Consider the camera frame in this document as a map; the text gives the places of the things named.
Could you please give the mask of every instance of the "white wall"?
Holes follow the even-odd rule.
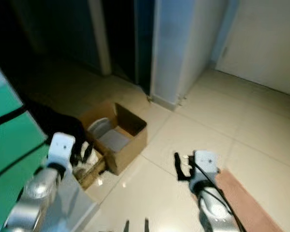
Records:
[[[152,97],[167,108],[175,106],[196,0],[157,0],[152,65]]]
[[[217,69],[290,94],[290,0],[242,0]]]
[[[184,96],[206,68],[227,6],[227,0],[197,0],[177,90]]]

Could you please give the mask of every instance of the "cardboard box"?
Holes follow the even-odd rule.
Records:
[[[114,152],[93,137],[95,149],[104,156],[107,167],[119,175],[146,147],[147,123],[120,104],[109,101],[85,112],[80,120],[87,129],[94,121],[103,117],[109,118],[113,129],[130,140],[119,152]]]
[[[75,178],[84,190],[86,190],[95,181],[95,179],[98,178],[99,172],[105,170],[104,157],[98,151],[96,151],[96,155],[99,159],[97,163],[84,172],[74,174]]]

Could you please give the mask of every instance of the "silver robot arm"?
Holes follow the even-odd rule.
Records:
[[[191,192],[198,199],[200,210],[199,219],[205,232],[241,232],[244,231],[242,225],[238,225],[239,220],[232,213],[228,204],[214,187],[215,177],[218,173],[217,155],[209,151],[194,151],[192,156],[188,156],[190,176],[185,176],[181,170],[179,154],[175,153],[175,169],[178,181],[189,181]],[[197,164],[210,178],[195,167]]]
[[[39,232],[48,207],[53,203],[57,188],[67,172],[72,172],[70,156],[75,138],[54,134],[45,168],[24,186],[23,193],[11,210],[1,231]]]

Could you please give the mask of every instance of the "dark doorway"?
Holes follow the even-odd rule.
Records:
[[[36,55],[7,0],[0,0],[0,67],[13,81],[34,66]]]
[[[149,95],[155,0],[103,0],[113,73]]]

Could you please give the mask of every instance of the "tile floor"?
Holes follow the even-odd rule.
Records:
[[[70,82],[75,73],[71,67],[56,75]],[[290,232],[289,95],[206,71],[182,105],[170,112],[149,103],[124,80],[87,71],[77,74],[80,79],[84,76],[77,87],[59,81],[50,87],[44,82],[48,92],[42,98],[73,116],[111,99],[148,122],[147,148],[120,176],[105,172],[87,189],[101,205],[84,232],[121,232],[127,219],[131,232],[141,232],[146,217],[151,232],[203,231],[197,205],[187,183],[177,182],[173,164],[175,151],[187,155],[194,149],[216,152],[219,167],[228,168],[277,224]],[[75,95],[54,92],[59,87]]]

